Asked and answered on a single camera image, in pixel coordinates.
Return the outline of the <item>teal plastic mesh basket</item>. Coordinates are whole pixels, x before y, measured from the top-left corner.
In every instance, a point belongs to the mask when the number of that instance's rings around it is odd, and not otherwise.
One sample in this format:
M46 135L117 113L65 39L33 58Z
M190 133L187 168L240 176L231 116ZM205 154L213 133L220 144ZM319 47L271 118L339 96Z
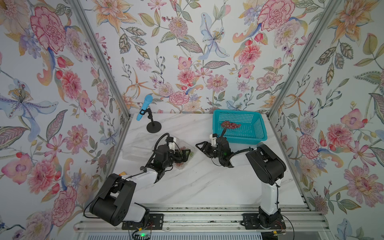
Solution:
M215 110L213 133L234 144L256 145L268 139L262 115L247 111Z

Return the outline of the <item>green grape bunch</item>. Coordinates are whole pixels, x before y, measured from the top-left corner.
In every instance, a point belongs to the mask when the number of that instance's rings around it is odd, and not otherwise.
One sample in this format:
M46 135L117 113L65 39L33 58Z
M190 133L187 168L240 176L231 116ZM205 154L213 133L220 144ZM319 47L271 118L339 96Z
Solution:
M186 157L187 157L188 161L191 160L194 157L194 155L195 155L194 151L186 150Z

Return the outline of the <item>right aluminium frame post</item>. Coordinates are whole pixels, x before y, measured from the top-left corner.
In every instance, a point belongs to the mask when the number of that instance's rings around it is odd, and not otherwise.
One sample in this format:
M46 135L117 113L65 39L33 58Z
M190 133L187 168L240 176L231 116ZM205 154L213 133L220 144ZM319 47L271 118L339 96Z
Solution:
M303 51L297 58L297 62L295 63L292 71L289 73L288 78L285 81L285 84L282 87L278 97L276 98L274 105L270 109L269 114L267 115L268 120L271 120L274 114L278 112L278 108L283 102L288 90L290 89L291 85L296 79L301 68L306 64L306 61L308 60L311 52L315 49L315 46L318 44L318 41L321 38L321 35L326 30L328 23L331 21L331 17L334 15L339 5L340 5L340 2L337 0L331 0L328 2L318 23L314 28L314 31L312 32L312 36L309 38L307 44L303 48Z

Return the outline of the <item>aluminium frame post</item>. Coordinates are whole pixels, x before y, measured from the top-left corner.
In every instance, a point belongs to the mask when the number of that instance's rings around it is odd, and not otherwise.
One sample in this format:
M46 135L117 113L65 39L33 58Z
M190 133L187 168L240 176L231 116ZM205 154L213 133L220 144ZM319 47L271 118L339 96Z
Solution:
M106 76L107 81L110 84L110 87L112 88L112 92L116 97L120 110L122 111L124 116L129 119L130 118L129 110L126 107L122 94L119 91L117 82L115 81L115 78L113 76L112 70L110 69L108 62L104 57L102 48L99 45L99 42L86 16L85 10L81 5L81 2L77 0L69 0L69 4L80 24L80 27L83 28L85 32L85 35L90 44L90 47L94 51L97 63L99 64L100 68L102 69L103 73Z
M306 64L306 61L308 60L311 52L315 49L315 46L318 44L318 41L321 38L321 35L326 30L328 23L331 21L331 17L334 15L339 5L340 5L340 2L337 0L331 0L328 2L318 23L314 28L314 31L312 32L312 36L309 38L307 44L303 48L303 51L297 58L297 62L295 63L292 71L289 73L288 78L285 81L285 84L282 87L278 97L276 98L274 105L270 109L269 114L267 115L268 120L271 120L274 114L278 112L278 108L283 102L288 90L290 89L291 85L296 79L301 68Z

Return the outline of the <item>black microphone stand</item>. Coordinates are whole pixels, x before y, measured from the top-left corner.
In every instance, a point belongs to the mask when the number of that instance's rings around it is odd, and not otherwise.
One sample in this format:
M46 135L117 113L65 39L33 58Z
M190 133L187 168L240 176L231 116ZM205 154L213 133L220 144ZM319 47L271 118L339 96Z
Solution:
M148 114L148 119L150 120L147 124L147 131L151 134L158 133L162 129L162 125L160 122L154 121L151 108L141 109L137 116L137 121L140 121L145 114Z

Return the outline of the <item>red grape bunch front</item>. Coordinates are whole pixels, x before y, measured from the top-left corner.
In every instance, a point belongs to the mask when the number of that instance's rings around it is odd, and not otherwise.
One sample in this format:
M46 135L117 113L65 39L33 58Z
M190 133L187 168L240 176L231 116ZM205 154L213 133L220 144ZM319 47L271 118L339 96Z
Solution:
M187 165L187 162L174 163L174 166L178 169L183 169Z

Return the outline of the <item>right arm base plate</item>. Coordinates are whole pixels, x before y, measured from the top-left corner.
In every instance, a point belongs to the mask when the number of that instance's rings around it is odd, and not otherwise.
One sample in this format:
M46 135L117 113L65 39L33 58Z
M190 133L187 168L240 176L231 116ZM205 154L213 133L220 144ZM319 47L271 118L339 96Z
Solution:
M243 220L241 225L246 228L246 230L285 230L286 224L283 219L283 216L276 212L274 215L250 213L242 214Z

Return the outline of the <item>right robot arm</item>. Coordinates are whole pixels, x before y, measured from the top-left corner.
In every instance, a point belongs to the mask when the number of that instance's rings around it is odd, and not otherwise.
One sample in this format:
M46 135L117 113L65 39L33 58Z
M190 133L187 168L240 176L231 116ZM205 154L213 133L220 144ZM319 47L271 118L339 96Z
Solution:
M240 224L246 230L285 230L286 224L279 207L279 188L287 170L284 161L263 143L258 143L255 148L233 152L224 134L212 134L210 139L210 142L196 144L197 149L210 159L218 159L220 166L225 168L251 166L261 182L262 200L258 212L242 214Z

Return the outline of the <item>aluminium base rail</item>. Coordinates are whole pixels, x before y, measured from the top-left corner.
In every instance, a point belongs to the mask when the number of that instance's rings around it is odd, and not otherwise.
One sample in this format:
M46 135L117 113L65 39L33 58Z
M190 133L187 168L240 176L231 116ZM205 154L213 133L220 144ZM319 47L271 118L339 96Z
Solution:
M162 232L218 231L239 232L243 214L257 213L257 205L213 206L171 206L147 205L155 214L163 214ZM282 205L287 230L296 232L328 232L329 225L320 212L306 206Z

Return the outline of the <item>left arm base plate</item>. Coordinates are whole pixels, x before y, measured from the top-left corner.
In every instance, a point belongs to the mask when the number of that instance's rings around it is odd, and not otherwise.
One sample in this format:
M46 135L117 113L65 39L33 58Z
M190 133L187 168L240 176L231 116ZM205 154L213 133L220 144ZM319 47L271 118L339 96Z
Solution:
M164 224L164 214L146 213L140 222L125 221L122 230L162 230Z

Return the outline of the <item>red grape bunch back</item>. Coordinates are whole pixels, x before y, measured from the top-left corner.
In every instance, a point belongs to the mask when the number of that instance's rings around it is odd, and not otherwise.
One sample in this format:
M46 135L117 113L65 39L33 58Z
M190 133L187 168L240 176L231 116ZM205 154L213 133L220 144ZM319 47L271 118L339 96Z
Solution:
M226 129L230 129L230 130L234 130L234 129L240 128L241 124L232 123L230 121L224 121L221 123L221 127L226 128Z

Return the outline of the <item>blue microphone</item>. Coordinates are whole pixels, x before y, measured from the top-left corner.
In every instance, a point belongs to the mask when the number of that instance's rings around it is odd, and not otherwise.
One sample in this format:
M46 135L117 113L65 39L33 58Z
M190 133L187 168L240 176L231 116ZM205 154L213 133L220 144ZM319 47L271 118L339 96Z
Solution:
M144 103L142 105L142 108L140 109L139 114L137 115L137 121L140 121L142 117L146 114L147 109L149 108L150 104L153 101L152 95L147 95L144 99Z

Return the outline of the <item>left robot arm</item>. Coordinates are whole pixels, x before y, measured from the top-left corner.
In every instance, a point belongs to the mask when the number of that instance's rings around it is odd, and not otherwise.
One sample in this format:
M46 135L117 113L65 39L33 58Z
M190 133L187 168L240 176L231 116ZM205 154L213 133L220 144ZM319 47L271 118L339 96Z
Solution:
M191 148L180 147L177 138L163 134L138 174L107 177L88 205L92 217L115 227L120 223L129 223L138 229L150 226L150 209L134 202L136 189L158 183L167 172L186 164L192 153Z

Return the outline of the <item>clear clamshell container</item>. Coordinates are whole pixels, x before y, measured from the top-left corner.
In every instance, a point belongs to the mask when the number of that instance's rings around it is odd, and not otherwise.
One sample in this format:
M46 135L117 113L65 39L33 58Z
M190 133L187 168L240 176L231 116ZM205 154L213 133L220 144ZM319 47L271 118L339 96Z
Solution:
M187 142L176 139L175 142L175 161L173 166L179 170L184 169L194 158L197 148Z
M122 158L127 161L145 164L153 154L155 143L160 135L139 133L131 143L122 148Z

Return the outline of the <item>red grape bunch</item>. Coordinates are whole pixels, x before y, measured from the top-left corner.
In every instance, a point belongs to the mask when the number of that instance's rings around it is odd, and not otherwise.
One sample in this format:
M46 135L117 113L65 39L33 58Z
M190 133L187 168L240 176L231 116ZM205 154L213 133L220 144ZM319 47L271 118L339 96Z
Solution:
M221 123L221 127L226 128L226 129L230 129L230 130L234 130L234 129L240 128L241 124L232 123L230 121L224 121Z
M183 169L187 165L187 162L174 163L174 166L178 169Z

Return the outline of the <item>left aluminium frame post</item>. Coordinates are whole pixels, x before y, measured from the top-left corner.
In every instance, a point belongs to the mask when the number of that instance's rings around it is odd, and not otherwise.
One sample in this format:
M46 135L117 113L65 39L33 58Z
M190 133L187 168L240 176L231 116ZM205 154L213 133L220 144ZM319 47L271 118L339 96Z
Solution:
M106 76L107 81L110 84L110 87L112 88L112 92L116 97L120 110L122 111L124 116L129 119L130 118L129 110L126 107L122 94L119 91L117 82L115 81L115 78L113 76L112 70L110 69L108 62L104 57L102 48L99 45L99 42L86 16L85 10L81 5L81 2L77 0L69 0L69 4L80 24L80 27L83 28L85 32L85 35L90 44L90 47L94 51L97 63L99 64L100 68L102 69L103 73Z

